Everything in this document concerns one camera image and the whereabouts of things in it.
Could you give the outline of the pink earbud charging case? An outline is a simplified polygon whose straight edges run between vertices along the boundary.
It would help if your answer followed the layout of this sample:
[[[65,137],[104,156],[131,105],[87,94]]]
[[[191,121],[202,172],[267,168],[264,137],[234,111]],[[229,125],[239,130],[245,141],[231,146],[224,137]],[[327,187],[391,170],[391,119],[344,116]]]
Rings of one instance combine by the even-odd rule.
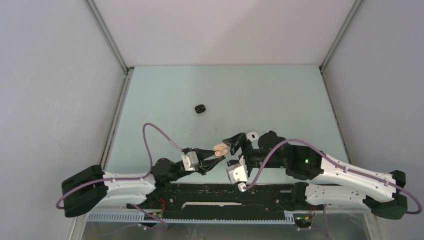
[[[230,152],[230,147],[222,142],[220,144],[215,145],[213,148],[213,151],[214,151],[214,155],[217,158],[221,158]]]

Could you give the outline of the white earbud charging case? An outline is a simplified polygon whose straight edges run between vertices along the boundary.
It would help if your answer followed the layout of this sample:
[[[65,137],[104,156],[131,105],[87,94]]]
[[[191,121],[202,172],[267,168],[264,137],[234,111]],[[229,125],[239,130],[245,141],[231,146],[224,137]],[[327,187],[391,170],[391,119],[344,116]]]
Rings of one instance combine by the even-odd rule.
[[[258,133],[257,133],[257,132],[252,131],[252,132],[248,132],[248,133],[246,133],[246,138],[247,138],[249,141],[254,142],[254,141],[257,141],[257,140],[259,139],[259,135],[258,135]]]

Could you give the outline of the black earbud charging case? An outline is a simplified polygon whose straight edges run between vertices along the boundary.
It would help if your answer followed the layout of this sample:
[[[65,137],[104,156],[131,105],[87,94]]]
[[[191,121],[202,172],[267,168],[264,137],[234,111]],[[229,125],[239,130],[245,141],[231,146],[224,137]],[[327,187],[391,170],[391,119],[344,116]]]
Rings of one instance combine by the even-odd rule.
[[[206,111],[206,106],[204,104],[199,104],[194,107],[194,110],[197,114],[201,114]]]

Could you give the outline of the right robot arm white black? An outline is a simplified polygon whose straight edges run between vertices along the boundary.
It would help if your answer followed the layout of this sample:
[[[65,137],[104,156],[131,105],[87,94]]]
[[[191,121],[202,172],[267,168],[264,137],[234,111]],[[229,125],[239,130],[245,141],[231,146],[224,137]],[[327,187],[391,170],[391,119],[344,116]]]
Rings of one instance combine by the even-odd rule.
[[[296,183],[290,203],[306,206],[339,205],[363,208],[375,216],[399,220],[408,210],[408,199],[401,194],[406,184],[404,172],[381,173],[340,160],[299,139],[286,139],[269,131],[262,136],[239,133],[214,147],[217,157],[235,155],[228,162],[227,175],[241,192],[251,189],[252,169],[282,169]]]

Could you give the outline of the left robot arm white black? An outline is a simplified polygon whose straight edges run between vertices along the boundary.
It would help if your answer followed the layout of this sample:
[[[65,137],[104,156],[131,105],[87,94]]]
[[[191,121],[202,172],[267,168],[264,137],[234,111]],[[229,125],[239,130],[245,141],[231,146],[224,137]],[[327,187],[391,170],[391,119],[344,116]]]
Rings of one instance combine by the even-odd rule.
[[[147,173],[115,174],[92,165],[61,183],[62,197],[56,208],[67,218],[87,214],[95,207],[129,204],[153,208],[158,202],[155,191],[193,173],[205,175],[229,153],[225,146],[212,150],[185,148],[181,160],[158,159]]]

